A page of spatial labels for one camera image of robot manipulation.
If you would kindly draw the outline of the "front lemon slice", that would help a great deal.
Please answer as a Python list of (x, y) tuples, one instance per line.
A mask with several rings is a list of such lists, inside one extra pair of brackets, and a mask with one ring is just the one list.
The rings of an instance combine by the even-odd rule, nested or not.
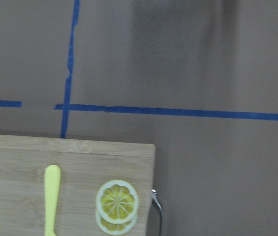
[(109, 223), (127, 223), (139, 209), (139, 197), (135, 188), (123, 180), (110, 180), (98, 190), (96, 210)]

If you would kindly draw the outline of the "yellow plastic knife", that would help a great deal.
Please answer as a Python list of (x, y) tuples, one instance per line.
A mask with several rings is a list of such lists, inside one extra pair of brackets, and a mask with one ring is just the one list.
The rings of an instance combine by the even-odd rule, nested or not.
[(57, 165), (49, 165), (44, 174), (45, 194), (45, 236), (56, 236), (55, 222), (60, 189), (61, 170)]

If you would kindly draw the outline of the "hidden lemon slice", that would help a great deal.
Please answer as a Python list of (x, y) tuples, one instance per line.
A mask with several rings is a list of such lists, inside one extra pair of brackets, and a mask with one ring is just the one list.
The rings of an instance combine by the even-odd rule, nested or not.
[(97, 210), (95, 210), (95, 220), (98, 227), (104, 233), (111, 236), (121, 236), (130, 232), (137, 222), (138, 215), (136, 214), (130, 221), (121, 224), (114, 224), (106, 221)]

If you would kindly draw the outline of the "bamboo cutting board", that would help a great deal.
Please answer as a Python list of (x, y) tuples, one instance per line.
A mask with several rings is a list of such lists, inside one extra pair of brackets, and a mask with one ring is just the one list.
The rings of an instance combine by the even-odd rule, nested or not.
[(115, 179), (139, 196), (131, 236), (146, 234), (154, 175), (155, 146), (59, 138), (0, 135), (0, 236), (42, 236), (45, 232), (44, 173), (61, 170), (55, 233), (101, 236), (96, 194)]

